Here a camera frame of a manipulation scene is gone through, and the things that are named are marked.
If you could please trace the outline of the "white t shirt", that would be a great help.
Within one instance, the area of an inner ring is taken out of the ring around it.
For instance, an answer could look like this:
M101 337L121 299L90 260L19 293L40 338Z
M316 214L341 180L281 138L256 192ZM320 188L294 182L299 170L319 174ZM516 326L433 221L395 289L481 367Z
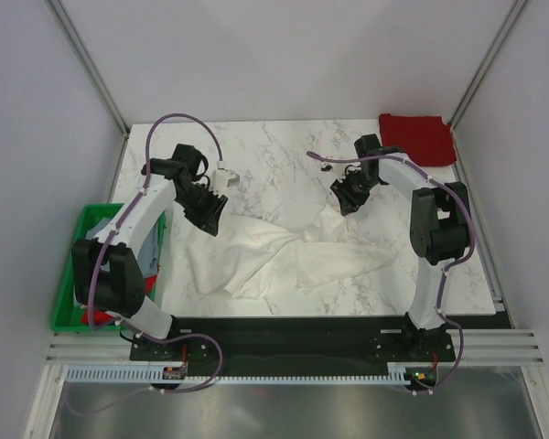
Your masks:
M368 240L331 206L299 232L262 219L226 216L215 237L191 232L186 249L199 292L240 299L309 294L389 266L396 257L396 251Z

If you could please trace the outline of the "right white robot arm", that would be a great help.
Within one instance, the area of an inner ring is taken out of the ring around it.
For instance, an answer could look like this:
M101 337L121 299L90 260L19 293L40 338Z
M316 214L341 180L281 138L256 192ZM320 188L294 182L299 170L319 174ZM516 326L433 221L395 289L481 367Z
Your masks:
M414 329L401 336L409 359L423 359L434 348L429 330L446 323L447 278L476 247L468 190L461 182L442 183L397 147L382 147L375 134L354 143L355 159L333 160L345 170L331 184L343 216L357 212L373 188L388 185L411 202L409 240L418 257L418 275L407 317Z

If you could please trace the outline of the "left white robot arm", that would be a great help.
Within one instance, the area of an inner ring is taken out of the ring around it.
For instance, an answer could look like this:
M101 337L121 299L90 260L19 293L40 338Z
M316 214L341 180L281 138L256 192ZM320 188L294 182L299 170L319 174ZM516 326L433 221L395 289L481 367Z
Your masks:
M191 224L211 236L218 234L228 201L226 189L235 186L239 177L219 167L203 184L198 167L198 161L150 160L144 167L142 185L118 213L93 238L79 239L71 249L74 293L88 312L88 325L96 327L94 310L106 312L151 339L151 349L162 359L178 356L183 339L172 331L174 317L146 294L137 256L174 202Z

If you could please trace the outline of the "grey-blue t shirt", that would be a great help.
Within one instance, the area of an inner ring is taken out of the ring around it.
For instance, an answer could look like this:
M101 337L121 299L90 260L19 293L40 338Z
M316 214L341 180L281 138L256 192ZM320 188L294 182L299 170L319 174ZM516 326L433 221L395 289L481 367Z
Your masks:
M86 231L84 238L91 240L98 232L104 229L110 221L110 218L102 218L94 227ZM157 275L159 255L158 223L156 223L147 234L137 256L138 266L145 278Z

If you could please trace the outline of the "folded red t shirt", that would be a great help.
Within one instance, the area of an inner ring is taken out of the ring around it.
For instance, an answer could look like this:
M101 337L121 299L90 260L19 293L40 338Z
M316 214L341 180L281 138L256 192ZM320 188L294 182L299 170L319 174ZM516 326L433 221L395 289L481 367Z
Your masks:
M451 166L457 161L450 127L440 116L399 116L382 113L383 147L398 147L419 166Z

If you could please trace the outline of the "red t shirt in bin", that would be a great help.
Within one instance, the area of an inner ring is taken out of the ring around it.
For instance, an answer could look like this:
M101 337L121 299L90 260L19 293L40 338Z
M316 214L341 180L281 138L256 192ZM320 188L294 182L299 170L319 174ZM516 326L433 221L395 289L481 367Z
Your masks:
M156 279L157 279L156 274L148 278L145 278L145 293L147 296L150 296L151 292L155 289ZM92 313L92 319L93 319L93 323L96 326L99 326L99 325L107 324L108 322L112 321L113 316L107 312L94 309ZM81 316L80 322L84 325L89 324L87 309L83 310L83 314Z

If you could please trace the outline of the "green plastic bin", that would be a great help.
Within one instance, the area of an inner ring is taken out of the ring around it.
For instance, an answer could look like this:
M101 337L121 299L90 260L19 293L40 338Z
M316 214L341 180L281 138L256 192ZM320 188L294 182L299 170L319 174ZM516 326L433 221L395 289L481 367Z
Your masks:
M94 227L102 218L113 218L122 206L122 203L86 205L78 217L78 223L75 228L73 240L76 241L77 239L84 238L86 231ZM166 215L161 214L156 223L158 223L158 244L160 250L158 260L159 271L162 241L166 229ZM148 297L151 299L155 297L155 289ZM80 322L83 310L84 309L75 298L72 261L71 257L69 257L63 271L62 280L50 322L52 331L56 333L90 332L91 330L89 326Z

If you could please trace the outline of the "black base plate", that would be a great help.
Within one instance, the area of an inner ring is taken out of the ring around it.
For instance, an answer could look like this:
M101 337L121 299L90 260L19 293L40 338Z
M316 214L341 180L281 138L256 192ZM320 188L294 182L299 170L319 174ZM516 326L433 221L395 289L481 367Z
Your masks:
M132 361L186 361L190 375L315 378L372 376L391 363L445 363L456 358L447 327L416 330L405 316L192 317L170 335L191 340L133 341Z

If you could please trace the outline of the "aluminium frame rail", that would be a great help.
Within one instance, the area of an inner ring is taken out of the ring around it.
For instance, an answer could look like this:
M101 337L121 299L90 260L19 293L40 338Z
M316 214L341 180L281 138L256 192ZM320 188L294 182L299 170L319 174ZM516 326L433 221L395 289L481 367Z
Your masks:
M524 366L544 361L534 334L518 329L448 330L444 345L407 350L396 330L358 336L353 331L323 335L293 335L289 332L224 332L215 337L227 360L298 359L328 356L333 359L363 359L369 362L410 366ZM127 342L115 336L56 335L48 349L48 364L119 365L134 361L176 361L174 348L155 348L148 341Z

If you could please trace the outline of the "left aluminium corner post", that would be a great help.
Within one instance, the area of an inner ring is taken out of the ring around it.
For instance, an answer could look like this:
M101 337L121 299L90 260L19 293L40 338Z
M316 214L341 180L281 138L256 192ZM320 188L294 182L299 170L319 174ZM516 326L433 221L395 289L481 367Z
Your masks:
M129 136L130 128L122 116L118 105L114 101L102 74L99 72L90 51L85 45L80 32L76 28L65 5L60 0L46 0L46 6L59 25L76 59L81 64L88 81L96 91L105 110L109 113L121 136L126 139Z

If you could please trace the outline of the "aluminium corner post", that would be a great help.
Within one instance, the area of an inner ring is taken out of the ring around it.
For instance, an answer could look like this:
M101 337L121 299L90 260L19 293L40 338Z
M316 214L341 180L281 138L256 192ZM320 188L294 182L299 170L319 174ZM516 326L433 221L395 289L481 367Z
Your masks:
M80 32L76 28L65 5L60 0L46 0L46 6L59 25L76 59L81 64L88 81L96 91L105 110L109 113L121 136L126 139L129 136L130 128L122 116L118 105L114 101L102 74L99 72L90 51L85 45Z
M463 116L467 112L475 96L478 94L483 82L487 79L490 70L493 68L530 4L530 0L514 0L511 3L511 7L504 16L447 123L451 131L455 130L460 124Z

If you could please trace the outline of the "right aluminium corner post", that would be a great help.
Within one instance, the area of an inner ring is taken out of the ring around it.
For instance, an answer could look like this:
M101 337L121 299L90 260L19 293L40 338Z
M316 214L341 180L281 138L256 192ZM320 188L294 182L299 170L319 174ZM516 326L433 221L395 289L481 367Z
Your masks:
M475 96L478 94L483 82L487 79L490 70L493 68L530 4L530 0L514 0L511 3L511 7L504 16L447 123L451 131L455 130L460 124L463 116L467 112Z

